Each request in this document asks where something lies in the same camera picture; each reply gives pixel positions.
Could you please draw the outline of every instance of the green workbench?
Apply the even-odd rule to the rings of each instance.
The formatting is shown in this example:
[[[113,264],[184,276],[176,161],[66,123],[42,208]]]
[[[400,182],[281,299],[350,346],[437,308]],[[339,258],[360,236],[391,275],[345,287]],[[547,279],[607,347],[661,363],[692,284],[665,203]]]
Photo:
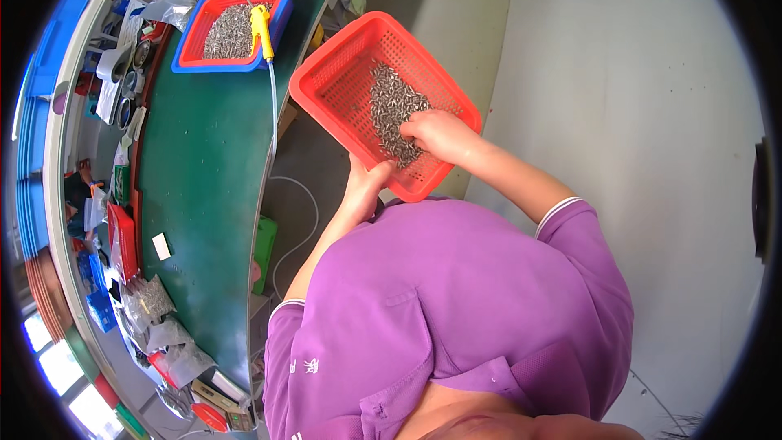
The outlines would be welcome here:
[[[327,0],[293,0],[275,52],[277,113]],[[269,73],[171,72],[171,37],[155,80],[138,189],[145,277],[158,274],[181,323],[220,370],[250,391],[249,274],[267,171]],[[164,233],[171,258],[158,259]]]

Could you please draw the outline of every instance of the perforated basket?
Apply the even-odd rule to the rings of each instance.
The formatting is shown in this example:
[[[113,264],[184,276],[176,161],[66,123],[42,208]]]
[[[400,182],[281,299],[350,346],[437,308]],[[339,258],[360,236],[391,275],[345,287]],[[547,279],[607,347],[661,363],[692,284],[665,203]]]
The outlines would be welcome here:
[[[435,109],[448,111],[474,132],[481,130],[478,109],[455,81],[396,20],[369,12],[335,34],[293,73],[291,97],[347,150],[371,169],[387,159],[380,149],[369,107],[371,70],[385,62],[425,94]],[[394,173],[389,189],[406,202],[428,196],[453,169],[429,153]]]
[[[269,16],[269,36],[271,45],[277,48],[282,37],[291,11],[291,0],[251,0],[253,4],[267,2],[272,4]],[[174,73],[204,73],[204,72],[251,72],[256,68],[268,68],[261,57],[260,41],[257,42],[252,54],[247,58],[203,59],[203,45],[206,35],[217,18],[232,5],[247,4],[246,0],[199,0],[191,14],[185,31],[177,45],[174,59],[171,61],[171,71]]]

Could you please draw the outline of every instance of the window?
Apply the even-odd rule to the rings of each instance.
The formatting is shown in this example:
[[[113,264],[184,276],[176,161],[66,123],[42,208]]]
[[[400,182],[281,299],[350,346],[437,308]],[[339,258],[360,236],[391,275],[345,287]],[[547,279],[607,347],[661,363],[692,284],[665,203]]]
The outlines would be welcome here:
[[[84,428],[100,440],[114,440],[120,435],[122,424],[90,384],[68,344],[64,340],[56,345],[52,342],[37,311],[25,319],[24,328],[49,384]]]

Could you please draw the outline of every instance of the pile of screws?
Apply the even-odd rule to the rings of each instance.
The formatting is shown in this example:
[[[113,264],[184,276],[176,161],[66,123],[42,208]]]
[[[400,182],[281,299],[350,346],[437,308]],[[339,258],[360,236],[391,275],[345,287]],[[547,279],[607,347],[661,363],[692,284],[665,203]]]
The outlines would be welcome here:
[[[372,124],[380,137],[380,148],[388,158],[396,160],[398,169],[403,169],[416,161],[423,150],[414,141],[405,140],[399,134],[399,126],[410,119],[410,114],[431,109],[432,104],[387,64],[379,62],[371,73],[375,85],[369,88],[369,106]]]
[[[271,11],[271,4],[258,4],[265,5],[267,11]],[[253,28],[249,22],[249,12],[249,4],[237,4],[220,14],[206,34],[202,56],[204,60],[247,58],[253,53]]]

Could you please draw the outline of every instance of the red tray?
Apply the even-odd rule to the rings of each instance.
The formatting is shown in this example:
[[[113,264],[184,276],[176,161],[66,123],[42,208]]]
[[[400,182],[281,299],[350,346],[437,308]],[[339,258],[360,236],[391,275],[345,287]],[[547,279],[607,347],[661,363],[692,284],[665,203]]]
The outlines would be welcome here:
[[[109,213],[109,246],[114,244],[114,232],[118,231],[121,262],[119,262],[120,265],[117,266],[117,269],[122,282],[127,284],[130,279],[141,272],[136,258],[136,231],[133,220],[121,206],[108,203],[106,209]]]
[[[451,112],[474,132],[481,131],[478,109],[424,46],[390,15],[369,12],[315,50],[289,84],[291,97],[368,169],[386,160],[369,108],[376,62],[396,70],[435,109]],[[393,174],[389,189],[406,202],[418,202],[453,168],[425,152]]]

